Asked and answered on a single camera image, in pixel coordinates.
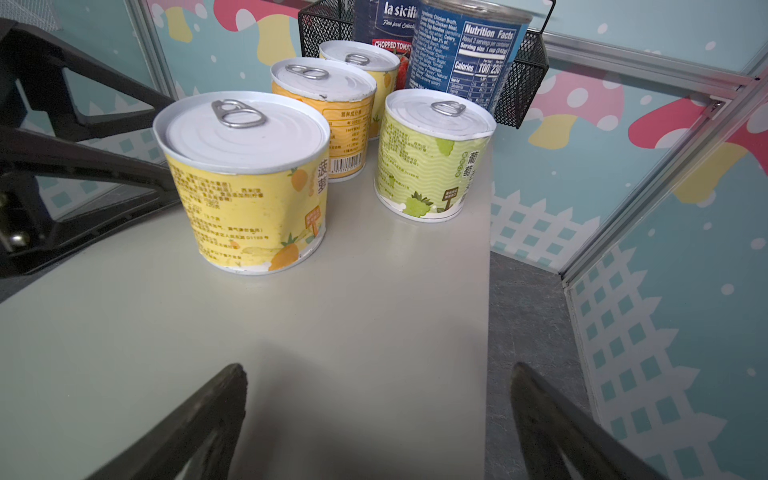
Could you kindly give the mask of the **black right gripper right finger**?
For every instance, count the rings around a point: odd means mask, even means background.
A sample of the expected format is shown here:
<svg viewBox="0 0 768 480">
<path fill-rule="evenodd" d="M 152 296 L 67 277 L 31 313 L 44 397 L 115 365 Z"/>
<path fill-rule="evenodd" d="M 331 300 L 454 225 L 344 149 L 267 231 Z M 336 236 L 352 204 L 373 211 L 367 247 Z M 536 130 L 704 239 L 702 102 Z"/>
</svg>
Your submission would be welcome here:
<svg viewBox="0 0 768 480">
<path fill-rule="evenodd" d="M 529 365 L 511 375 L 510 401 L 530 479 L 661 479 Z"/>
</svg>

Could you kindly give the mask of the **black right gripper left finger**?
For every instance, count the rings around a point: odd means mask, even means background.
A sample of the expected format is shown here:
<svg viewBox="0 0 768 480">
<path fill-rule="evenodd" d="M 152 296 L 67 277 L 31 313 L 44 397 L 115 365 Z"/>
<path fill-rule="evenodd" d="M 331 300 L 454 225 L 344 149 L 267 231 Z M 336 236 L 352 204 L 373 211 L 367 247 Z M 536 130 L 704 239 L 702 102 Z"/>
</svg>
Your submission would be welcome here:
<svg viewBox="0 0 768 480">
<path fill-rule="evenodd" d="M 226 479 L 246 414 L 247 374 L 224 367 L 92 479 Z"/>
</svg>

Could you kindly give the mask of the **dark blue red label can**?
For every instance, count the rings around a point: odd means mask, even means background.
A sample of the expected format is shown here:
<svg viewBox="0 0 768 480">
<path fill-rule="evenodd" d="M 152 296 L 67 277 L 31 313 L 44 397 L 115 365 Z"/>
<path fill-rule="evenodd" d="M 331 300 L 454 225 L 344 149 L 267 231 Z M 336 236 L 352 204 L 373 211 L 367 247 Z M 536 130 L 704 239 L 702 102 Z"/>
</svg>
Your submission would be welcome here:
<svg viewBox="0 0 768 480">
<path fill-rule="evenodd" d="M 395 54 L 400 60 L 396 90 L 406 87 L 414 28 L 416 0 L 355 0 L 353 40 Z"/>
</svg>

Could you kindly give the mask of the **blue label tin can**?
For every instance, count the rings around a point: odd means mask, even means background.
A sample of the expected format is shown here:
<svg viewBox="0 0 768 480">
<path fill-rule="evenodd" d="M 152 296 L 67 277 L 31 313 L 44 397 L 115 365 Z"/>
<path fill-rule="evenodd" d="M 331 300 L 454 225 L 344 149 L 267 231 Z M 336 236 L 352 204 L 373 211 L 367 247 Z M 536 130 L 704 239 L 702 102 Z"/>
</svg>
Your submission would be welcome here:
<svg viewBox="0 0 768 480">
<path fill-rule="evenodd" d="M 491 1 L 421 1 L 406 86 L 449 93 L 492 112 L 532 19 Z"/>
</svg>

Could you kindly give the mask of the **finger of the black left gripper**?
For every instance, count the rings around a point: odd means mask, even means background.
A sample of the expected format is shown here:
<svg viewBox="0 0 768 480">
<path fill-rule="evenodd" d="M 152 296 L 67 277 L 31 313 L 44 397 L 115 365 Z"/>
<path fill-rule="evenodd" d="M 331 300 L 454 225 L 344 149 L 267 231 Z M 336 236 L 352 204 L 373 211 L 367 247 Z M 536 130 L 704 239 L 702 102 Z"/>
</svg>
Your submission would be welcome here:
<svg viewBox="0 0 768 480">
<path fill-rule="evenodd" d="M 179 202 L 164 164 L 4 127 L 1 275 L 40 271 Z"/>
<path fill-rule="evenodd" d="M 71 142 L 152 126 L 172 99 L 29 24 L 1 20 L 1 140 L 34 112 Z"/>
</svg>

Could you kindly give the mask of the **green can white lid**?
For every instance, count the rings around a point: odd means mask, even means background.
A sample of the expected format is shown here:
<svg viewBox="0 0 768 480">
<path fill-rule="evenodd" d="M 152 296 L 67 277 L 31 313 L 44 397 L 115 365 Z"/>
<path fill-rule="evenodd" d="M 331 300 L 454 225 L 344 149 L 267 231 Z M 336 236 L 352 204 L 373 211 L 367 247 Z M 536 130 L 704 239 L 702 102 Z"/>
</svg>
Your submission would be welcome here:
<svg viewBox="0 0 768 480">
<path fill-rule="evenodd" d="M 457 216 L 497 123 L 478 104 L 452 94 L 403 89 L 387 96 L 375 192 L 409 220 Z"/>
</svg>

